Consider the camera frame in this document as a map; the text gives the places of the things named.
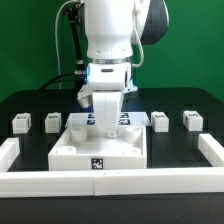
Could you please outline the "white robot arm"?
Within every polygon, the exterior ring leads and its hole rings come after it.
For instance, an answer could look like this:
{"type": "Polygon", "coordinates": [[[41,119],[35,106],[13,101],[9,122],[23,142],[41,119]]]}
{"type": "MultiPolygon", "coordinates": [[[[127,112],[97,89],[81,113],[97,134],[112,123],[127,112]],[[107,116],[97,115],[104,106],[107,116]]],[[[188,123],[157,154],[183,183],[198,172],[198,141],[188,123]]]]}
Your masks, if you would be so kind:
{"type": "Polygon", "coordinates": [[[87,38],[87,81],[98,132],[117,134],[125,89],[131,80],[132,45],[154,44],[167,32],[165,0],[81,0],[87,38]]]}

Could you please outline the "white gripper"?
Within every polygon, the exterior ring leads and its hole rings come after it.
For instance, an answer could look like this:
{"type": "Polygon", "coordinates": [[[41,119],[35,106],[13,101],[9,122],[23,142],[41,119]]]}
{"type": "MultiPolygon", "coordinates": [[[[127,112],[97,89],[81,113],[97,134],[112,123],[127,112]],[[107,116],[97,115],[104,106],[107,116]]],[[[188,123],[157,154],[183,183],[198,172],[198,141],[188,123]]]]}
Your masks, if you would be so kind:
{"type": "Polygon", "coordinates": [[[96,129],[99,133],[107,133],[109,138],[117,136],[123,98],[123,91],[81,89],[77,95],[77,100],[83,108],[93,106],[96,129]]]}

